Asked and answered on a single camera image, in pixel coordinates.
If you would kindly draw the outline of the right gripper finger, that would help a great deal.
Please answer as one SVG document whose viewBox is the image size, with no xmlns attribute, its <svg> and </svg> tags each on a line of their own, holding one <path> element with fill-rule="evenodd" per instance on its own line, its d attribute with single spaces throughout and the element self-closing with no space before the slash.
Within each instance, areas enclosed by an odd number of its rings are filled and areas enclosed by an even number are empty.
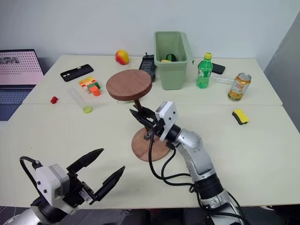
<svg viewBox="0 0 300 225">
<path fill-rule="evenodd" d="M 141 112 L 139 111 L 134 111 L 133 116 L 139 121 L 142 122 L 142 120 L 147 120 L 149 122 L 157 122 L 157 118 L 155 113 L 144 106 L 138 107 L 137 105 L 133 105 L 134 108 L 136 108 L 137 110 L 140 109 Z"/>
<path fill-rule="evenodd" d="M 153 119 L 154 112 L 148 108 L 143 108 L 142 112 L 138 112 L 135 110 L 129 110 L 131 114 L 135 117 L 135 119 L 143 124 L 146 128 L 151 128 L 154 125 L 153 121 L 150 121 L 149 118 Z"/>
</svg>

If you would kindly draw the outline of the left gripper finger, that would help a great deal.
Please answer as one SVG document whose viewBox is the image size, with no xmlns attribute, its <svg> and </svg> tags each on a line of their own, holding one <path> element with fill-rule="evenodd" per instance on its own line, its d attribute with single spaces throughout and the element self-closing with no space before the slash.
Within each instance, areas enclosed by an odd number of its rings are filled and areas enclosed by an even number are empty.
<svg viewBox="0 0 300 225">
<path fill-rule="evenodd" d="M 124 170 L 125 166 L 122 166 L 103 182 L 102 187 L 94 194 L 95 201 L 101 201 L 116 186 L 121 176 L 123 175 Z"/>
<path fill-rule="evenodd" d="M 90 151 L 89 153 L 83 155 L 70 166 L 67 167 L 67 171 L 72 174 L 77 174 L 82 168 L 89 166 L 94 162 L 97 157 L 104 151 L 104 148 L 96 149 Z"/>
</svg>

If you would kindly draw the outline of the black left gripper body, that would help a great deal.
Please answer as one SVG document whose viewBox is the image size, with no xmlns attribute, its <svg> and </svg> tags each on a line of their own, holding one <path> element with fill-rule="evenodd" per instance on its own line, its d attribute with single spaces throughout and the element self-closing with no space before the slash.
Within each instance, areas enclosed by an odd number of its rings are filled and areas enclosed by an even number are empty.
<svg viewBox="0 0 300 225">
<path fill-rule="evenodd" d="M 95 202 L 94 191 L 84 182 L 77 178 L 77 174 L 68 173 L 69 176 L 69 192 L 66 194 L 66 203 L 72 207 L 83 204 L 87 198 L 88 204 Z"/>
</svg>

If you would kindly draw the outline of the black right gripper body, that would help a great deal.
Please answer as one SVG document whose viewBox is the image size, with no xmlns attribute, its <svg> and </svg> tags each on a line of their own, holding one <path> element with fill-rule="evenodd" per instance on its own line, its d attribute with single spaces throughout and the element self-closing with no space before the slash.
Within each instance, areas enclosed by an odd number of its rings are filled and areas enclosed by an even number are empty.
<svg viewBox="0 0 300 225">
<path fill-rule="evenodd" d="M 163 119 L 150 121 L 149 119 L 144 118 L 143 124 L 146 127 L 146 134 L 144 135 L 145 140 L 149 140 L 154 135 L 160 137 L 164 131 L 165 122 Z"/>
</svg>

